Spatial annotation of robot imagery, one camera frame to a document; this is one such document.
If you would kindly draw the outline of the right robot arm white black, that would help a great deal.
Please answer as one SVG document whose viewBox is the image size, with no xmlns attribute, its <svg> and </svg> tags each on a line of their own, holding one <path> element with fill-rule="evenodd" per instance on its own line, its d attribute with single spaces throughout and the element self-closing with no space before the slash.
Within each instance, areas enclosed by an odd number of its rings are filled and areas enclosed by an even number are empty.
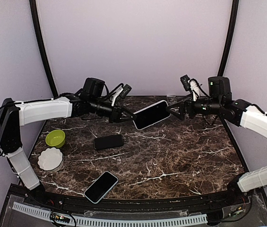
<svg viewBox="0 0 267 227">
<path fill-rule="evenodd" d="M 228 78 L 209 77 L 209 93 L 205 93 L 200 84 L 195 79 L 190 79 L 188 75 L 182 76 L 180 80 L 184 89 L 190 94 L 167 107 L 167 112 L 180 120 L 184 120 L 186 116 L 192 119 L 197 114 L 216 115 L 267 138 L 267 112 L 245 100 L 233 100 Z M 224 193 L 223 201 L 227 205 L 234 205 L 241 198 L 242 192 L 263 186 L 267 186 L 267 166 L 236 176 L 228 184 L 228 191 Z"/>
</svg>

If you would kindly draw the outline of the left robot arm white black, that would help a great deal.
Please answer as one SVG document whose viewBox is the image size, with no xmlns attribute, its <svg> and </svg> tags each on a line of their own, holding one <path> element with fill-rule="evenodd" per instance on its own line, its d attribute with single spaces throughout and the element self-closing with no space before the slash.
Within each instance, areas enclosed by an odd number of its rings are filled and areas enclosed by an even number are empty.
<svg viewBox="0 0 267 227">
<path fill-rule="evenodd" d="M 33 170 L 21 141 L 22 126 L 57 118 L 73 118 L 96 114 L 108 118 L 110 123 L 132 121 L 136 115 L 118 105 L 131 86 L 120 83 L 112 91 L 105 82 L 87 78 L 76 93 L 62 93 L 56 98 L 31 101 L 14 101 L 6 98 L 0 106 L 0 157 L 6 157 L 14 174 L 31 191 L 30 198 L 38 206 L 45 206 L 49 196 L 43 192 L 41 182 Z"/>
</svg>

